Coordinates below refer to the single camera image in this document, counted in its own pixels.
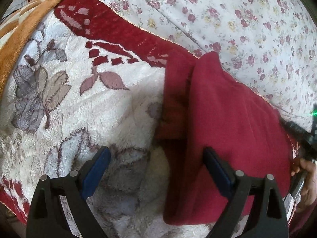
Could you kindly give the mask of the person's right hand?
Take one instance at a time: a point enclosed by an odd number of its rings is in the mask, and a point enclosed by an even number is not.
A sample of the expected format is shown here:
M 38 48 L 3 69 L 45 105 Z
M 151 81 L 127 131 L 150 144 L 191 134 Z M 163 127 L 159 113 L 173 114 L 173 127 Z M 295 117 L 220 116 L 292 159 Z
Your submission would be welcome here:
M 297 204 L 298 213 L 303 212 L 316 201 L 316 164 L 304 158 L 296 157 L 292 164 L 291 176 L 304 170 L 307 172 L 307 176 L 300 192 L 301 200 Z

